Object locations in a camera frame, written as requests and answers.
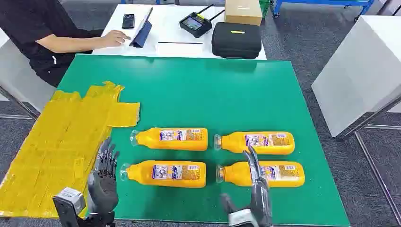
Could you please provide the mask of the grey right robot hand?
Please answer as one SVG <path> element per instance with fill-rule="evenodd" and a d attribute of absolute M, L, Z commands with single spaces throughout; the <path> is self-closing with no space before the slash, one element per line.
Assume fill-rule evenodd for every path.
<path fill-rule="evenodd" d="M 252 183 L 251 201 L 244 208 L 235 207 L 228 194 L 221 194 L 221 203 L 227 213 L 229 227 L 271 227 L 272 211 L 268 181 L 262 176 L 255 149 L 248 146 L 243 154 L 247 158 Z"/>

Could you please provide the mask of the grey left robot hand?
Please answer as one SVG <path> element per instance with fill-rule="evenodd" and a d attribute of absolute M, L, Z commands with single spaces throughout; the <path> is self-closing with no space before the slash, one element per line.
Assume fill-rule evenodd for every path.
<path fill-rule="evenodd" d="M 111 137 L 104 140 L 97 152 L 94 168 L 87 178 L 88 212 L 107 214 L 118 204 L 116 167 L 119 152 L 114 152 Z"/>

